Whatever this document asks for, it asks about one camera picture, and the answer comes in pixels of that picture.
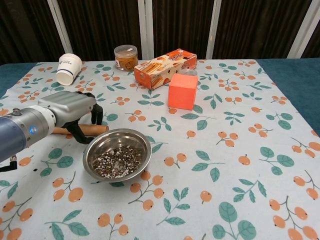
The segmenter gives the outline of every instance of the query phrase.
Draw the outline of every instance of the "table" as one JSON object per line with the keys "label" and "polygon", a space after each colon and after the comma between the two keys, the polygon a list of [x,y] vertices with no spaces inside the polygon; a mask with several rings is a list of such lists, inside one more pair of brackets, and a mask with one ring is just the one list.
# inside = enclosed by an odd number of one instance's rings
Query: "table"
{"label": "table", "polygon": [[85,145],[42,139],[1,174],[1,237],[319,237],[319,137],[255,60],[199,60],[193,111],[168,108],[167,86],[148,91],[112,61],[85,62],[71,86],[56,82],[57,64],[32,68],[0,99],[0,114],[58,91],[89,91],[103,124],[148,136],[151,161],[132,180],[97,182],[83,168]]}

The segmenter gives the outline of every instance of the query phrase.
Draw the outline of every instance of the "paper cup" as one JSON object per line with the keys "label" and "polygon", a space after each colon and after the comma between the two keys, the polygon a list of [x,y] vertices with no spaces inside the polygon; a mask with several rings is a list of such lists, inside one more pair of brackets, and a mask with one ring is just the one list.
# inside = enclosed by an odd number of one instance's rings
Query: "paper cup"
{"label": "paper cup", "polygon": [[61,85],[71,85],[80,72],[82,61],[80,57],[72,53],[63,54],[59,58],[59,65],[56,71],[56,80]]}

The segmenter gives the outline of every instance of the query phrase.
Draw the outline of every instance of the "curtain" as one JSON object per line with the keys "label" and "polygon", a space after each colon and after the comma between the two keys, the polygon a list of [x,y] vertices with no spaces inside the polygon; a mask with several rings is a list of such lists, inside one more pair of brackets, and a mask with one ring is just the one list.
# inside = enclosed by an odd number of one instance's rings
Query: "curtain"
{"label": "curtain", "polygon": [[286,58],[311,1],[223,0],[212,58]]}
{"label": "curtain", "polygon": [[214,0],[153,0],[154,56],[181,48],[206,58]]}
{"label": "curtain", "polygon": [[114,48],[141,39],[137,0],[58,0],[73,53],[83,61],[114,60]]}
{"label": "curtain", "polygon": [[0,65],[56,62],[64,54],[47,1],[0,1]]}
{"label": "curtain", "polygon": [[302,58],[320,58],[320,21],[302,54]]}

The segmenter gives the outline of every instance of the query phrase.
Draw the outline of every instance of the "stainless steel bowl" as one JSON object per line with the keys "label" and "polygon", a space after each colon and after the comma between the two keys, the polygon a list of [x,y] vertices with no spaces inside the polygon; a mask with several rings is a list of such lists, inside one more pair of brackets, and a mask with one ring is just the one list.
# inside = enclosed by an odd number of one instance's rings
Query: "stainless steel bowl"
{"label": "stainless steel bowl", "polygon": [[[139,168],[124,176],[119,178],[104,178],[96,173],[94,169],[94,162],[97,157],[106,152],[113,150],[118,147],[130,145],[133,148],[139,149],[142,152],[141,165]],[[95,179],[106,182],[106,183],[116,183],[122,182],[133,178],[134,176],[141,173],[151,158],[151,144],[149,140],[142,133],[126,128],[119,128],[107,131],[99,136],[97,136],[85,149],[83,154],[83,166],[84,169]]]}

